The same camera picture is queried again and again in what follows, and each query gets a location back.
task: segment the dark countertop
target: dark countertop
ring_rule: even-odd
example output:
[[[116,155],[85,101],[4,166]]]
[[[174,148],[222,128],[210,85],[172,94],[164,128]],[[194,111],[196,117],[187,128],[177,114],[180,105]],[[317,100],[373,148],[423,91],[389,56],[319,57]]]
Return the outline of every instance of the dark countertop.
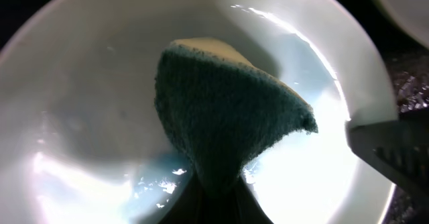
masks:
[[[19,27],[50,0],[0,0],[0,49]],[[416,116],[429,105],[429,51],[378,12],[371,0],[337,0],[370,35],[380,51],[397,96],[398,111]],[[385,224],[426,223],[429,214],[397,188]]]

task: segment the green scouring surface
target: green scouring surface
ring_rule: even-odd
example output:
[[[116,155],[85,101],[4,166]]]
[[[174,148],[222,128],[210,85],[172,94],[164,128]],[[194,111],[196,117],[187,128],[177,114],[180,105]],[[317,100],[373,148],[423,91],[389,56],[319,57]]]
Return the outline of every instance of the green scouring surface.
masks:
[[[227,193],[242,167],[294,131],[317,132],[312,108],[250,64],[172,42],[162,53],[155,106],[172,145],[209,196]]]

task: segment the dark background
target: dark background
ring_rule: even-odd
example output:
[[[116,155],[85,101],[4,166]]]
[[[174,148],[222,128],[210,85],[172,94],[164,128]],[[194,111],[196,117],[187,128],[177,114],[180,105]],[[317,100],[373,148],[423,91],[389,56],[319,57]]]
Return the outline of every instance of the dark background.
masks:
[[[0,49],[28,18],[49,1],[0,0]],[[391,25],[371,0],[337,1],[363,26],[383,56],[397,95],[398,111],[401,114],[413,111],[425,118],[423,103],[429,105],[429,51]],[[384,223],[427,222],[427,210],[397,188]]]

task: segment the green sponge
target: green sponge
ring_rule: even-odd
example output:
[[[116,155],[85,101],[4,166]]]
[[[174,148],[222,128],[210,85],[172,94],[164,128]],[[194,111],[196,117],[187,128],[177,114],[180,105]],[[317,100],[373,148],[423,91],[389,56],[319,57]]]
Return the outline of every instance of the green sponge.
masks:
[[[165,133],[210,197],[227,194],[242,167],[283,136],[318,131],[297,93],[212,38],[172,42],[155,88]]]

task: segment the white ceramic dish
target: white ceramic dish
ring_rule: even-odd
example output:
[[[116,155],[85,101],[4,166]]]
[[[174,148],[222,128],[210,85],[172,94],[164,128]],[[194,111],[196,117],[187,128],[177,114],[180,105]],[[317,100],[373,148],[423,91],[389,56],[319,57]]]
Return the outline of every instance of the white ceramic dish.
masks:
[[[378,0],[386,13],[417,42],[429,48],[429,0]]]
[[[344,124],[395,119],[395,104],[377,50],[334,0],[53,0],[1,53],[0,223],[167,209],[187,169],[148,164],[172,151],[154,75],[169,41],[196,36],[230,43],[314,107],[318,135],[285,137],[244,169],[268,216],[379,223],[392,183],[352,155]]]

